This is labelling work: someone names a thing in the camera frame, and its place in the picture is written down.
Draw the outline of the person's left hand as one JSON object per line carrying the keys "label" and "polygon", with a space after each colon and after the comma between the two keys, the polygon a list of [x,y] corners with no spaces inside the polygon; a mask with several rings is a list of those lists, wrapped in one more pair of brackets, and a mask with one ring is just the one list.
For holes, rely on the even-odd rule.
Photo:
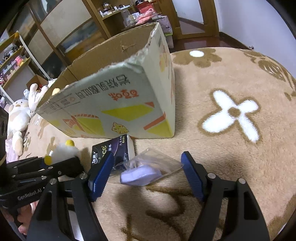
{"label": "person's left hand", "polygon": [[35,201],[31,204],[23,206],[20,209],[20,214],[18,215],[17,219],[21,223],[21,225],[18,227],[18,230],[21,234],[27,235],[30,226],[30,221],[36,210],[37,205],[38,201]]}

